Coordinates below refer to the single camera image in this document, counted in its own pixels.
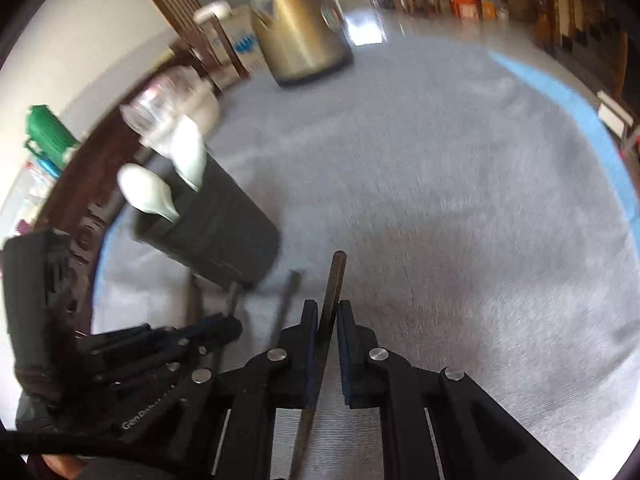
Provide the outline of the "orange box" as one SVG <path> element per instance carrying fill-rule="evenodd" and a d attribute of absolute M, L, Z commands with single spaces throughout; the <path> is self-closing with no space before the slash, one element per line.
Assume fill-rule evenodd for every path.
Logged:
<path fill-rule="evenodd" d="M 463 21 L 479 21 L 482 7 L 478 0 L 450 0 L 451 12 Z"/>

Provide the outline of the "grey towel table cloth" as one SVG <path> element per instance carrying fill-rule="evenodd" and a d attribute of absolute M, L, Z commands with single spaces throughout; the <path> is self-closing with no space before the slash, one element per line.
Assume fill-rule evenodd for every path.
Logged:
<path fill-rule="evenodd" d="M 228 90 L 214 159 L 277 226 L 227 370 L 269 347 L 346 252 L 380 343 L 467 372 L 568 469 L 611 479 L 639 440 L 639 245 L 569 114 L 475 44 L 407 37 L 293 89 Z"/>

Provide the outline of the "light blue under cloth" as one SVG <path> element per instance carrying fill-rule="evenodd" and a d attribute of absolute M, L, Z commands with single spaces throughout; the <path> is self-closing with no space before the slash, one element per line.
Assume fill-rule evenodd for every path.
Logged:
<path fill-rule="evenodd" d="M 636 245 L 639 245 L 639 199 L 632 185 L 631 177 L 624 166 L 622 156 L 614 146 L 605 126 L 600 122 L 597 112 L 585 98 L 559 79 L 504 54 L 490 51 L 489 55 L 529 87 L 559 105 L 565 113 L 574 119 L 579 130 L 588 140 L 593 151 L 596 152 L 602 169 L 620 199 L 634 241 Z"/>

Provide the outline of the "white plastic spoon right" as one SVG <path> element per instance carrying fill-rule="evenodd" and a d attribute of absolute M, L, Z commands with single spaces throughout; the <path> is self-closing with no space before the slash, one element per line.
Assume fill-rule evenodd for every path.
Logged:
<path fill-rule="evenodd" d="M 196 122 L 188 116 L 180 118 L 168 134 L 166 146 L 176 174 L 198 192 L 203 183 L 207 152 Z"/>

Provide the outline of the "white plastic spoon left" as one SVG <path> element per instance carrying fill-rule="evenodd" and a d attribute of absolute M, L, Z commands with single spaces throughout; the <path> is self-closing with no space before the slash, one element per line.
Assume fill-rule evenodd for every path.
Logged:
<path fill-rule="evenodd" d="M 179 219 L 170 187 L 151 170 L 126 164 L 118 170 L 117 183 L 126 201 L 138 211 L 156 214 L 169 222 Z"/>

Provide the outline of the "bronze electric kettle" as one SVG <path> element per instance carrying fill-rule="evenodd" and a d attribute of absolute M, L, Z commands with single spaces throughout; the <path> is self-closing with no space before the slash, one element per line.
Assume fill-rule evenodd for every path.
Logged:
<path fill-rule="evenodd" d="M 283 87 L 352 64 L 345 21 L 330 0 L 252 0 L 250 21 L 268 70 Z"/>

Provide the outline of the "dark chopstick pair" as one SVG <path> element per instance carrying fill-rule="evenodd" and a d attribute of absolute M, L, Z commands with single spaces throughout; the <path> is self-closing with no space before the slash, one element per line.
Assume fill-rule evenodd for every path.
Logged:
<path fill-rule="evenodd" d="M 316 339 L 314 340 L 314 367 L 311 375 L 310 396 L 308 404 L 300 413 L 298 421 L 290 473 L 288 474 L 290 480 L 302 478 L 305 467 L 307 448 L 312 425 L 314 424 L 314 415 L 317 411 L 324 370 L 326 369 L 337 305 L 341 298 L 346 262 L 347 255 L 342 250 L 334 252 L 328 281 L 326 282 L 326 293 L 324 294 Z"/>

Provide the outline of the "white plastic spoon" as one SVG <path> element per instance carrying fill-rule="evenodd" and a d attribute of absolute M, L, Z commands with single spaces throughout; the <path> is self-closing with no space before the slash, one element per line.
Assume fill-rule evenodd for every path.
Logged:
<path fill-rule="evenodd" d="M 180 118 L 168 134 L 166 146 L 176 174 L 198 192 L 203 183 L 207 152 L 196 122 L 188 116 Z"/>
<path fill-rule="evenodd" d="M 151 170 L 126 164 L 118 170 L 117 183 L 126 201 L 138 211 L 156 214 L 169 222 L 179 219 L 170 187 Z"/>

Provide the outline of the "small white step stool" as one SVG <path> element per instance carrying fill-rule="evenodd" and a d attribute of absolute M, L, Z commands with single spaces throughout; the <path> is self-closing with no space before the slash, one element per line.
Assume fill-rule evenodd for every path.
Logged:
<path fill-rule="evenodd" d="M 634 118 L 606 92 L 598 91 L 597 99 L 597 115 L 600 122 L 603 122 L 620 140 L 625 140 L 634 125 Z"/>

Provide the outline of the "dark grey utensil holder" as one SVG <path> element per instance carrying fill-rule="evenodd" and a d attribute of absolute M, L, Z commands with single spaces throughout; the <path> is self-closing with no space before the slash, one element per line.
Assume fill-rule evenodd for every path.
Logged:
<path fill-rule="evenodd" d="M 175 169 L 164 179 L 179 219 L 137 212 L 134 237 L 223 289 L 261 282 L 277 259 L 280 233 L 230 174 L 209 157 L 198 192 Z"/>

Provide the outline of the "green thermos flask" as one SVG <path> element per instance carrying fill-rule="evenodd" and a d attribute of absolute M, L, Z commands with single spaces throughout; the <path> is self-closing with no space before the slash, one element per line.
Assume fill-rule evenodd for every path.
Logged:
<path fill-rule="evenodd" d="M 47 105 L 33 105 L 26 117 L 24 148 L 35 157 L 47 157 L 64 170 L 78 148 L 79 141 Z"/>

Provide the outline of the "brown chopstick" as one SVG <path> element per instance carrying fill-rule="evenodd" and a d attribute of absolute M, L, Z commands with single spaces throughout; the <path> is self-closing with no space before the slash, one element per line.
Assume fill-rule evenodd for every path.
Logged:
<path fill-rule="evenodd" d="M 186 324 L 194 325 L 203 317 L 203 294 L 198 279 L 191 274 L 186 291 Z"/>

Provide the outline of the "white bowl with plastic bag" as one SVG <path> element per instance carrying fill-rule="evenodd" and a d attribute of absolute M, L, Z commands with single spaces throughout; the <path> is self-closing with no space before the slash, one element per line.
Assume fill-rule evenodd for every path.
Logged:
<path fill-rule="evenodd" d="M 220 118 L 213 83 L 191 66 L 165 70 L 119 111 L 140 143 L 164 157 L 169 156 L 172 135 L 184 118 L 194 122 L 204 139 Z"/>

